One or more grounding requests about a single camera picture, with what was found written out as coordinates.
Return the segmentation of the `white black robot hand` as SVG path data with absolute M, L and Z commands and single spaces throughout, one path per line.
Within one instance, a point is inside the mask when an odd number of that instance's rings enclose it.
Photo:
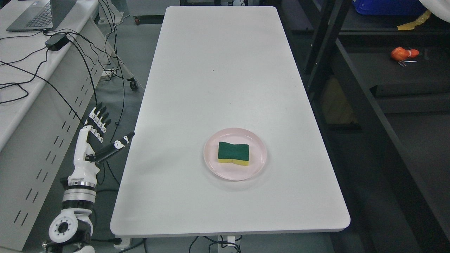
M 96 187 L 98 165 L 124 149 L 135 136 L 130 132 L 115 140 L 104 144 L 103 137 L 111 123 L 107 107 L 99 103 L 88 114 L 83 127 L 80 128 L 74 152 L 74 171 L 67 177 L 68 186 Z

